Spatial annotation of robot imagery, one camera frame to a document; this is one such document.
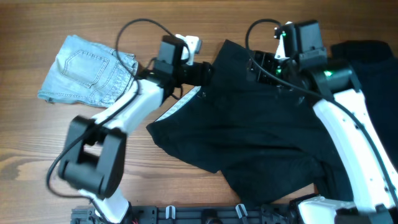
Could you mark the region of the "black shorts with patterned waistband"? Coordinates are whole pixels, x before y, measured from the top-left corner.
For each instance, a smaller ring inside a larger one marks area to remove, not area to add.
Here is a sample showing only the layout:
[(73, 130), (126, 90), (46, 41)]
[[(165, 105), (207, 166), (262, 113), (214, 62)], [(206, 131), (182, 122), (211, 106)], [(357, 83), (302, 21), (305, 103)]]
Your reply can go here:
[(330, 199), (353, 191), (330, 135), (299, 94), (246, 79), (246, 50), (226, 40), (211, 83), (169, 117), (147, 126), (156, 145), (221, 172), (246, 204), (273, 202), (309, 184)]

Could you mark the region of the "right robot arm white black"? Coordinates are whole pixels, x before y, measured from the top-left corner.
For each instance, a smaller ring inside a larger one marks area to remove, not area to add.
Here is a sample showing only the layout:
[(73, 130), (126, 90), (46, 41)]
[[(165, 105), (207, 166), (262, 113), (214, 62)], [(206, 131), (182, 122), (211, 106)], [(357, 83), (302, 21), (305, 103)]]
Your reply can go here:
[(294, 223), (396, 223), (397, 171), (371, 122), (352, 66), (330, 60), (319, 23), (274, 22), (274, 58), (250, 52), (249, 73), (259, 83), (303, 93), (313, 100), (348, 175), (353, 200), (308, 195), (291, 201)]

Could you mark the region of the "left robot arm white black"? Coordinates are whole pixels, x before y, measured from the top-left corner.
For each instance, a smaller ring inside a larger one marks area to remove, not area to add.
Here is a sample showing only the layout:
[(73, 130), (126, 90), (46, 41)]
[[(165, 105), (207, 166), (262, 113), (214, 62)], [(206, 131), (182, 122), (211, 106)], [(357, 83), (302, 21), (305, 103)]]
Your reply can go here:
[(64, 150), (57, 158), (58, 176), (94, 206), (100, 223), (134, 223), (131, 203), (120, 188), (127, 137), (183, 84), (203, 86), (212, 76), (208, 62), (196, 63), (201, 40), (165, 35), (152, 69), (135, 75), (132, 88), (92, 118), (75, 117)]

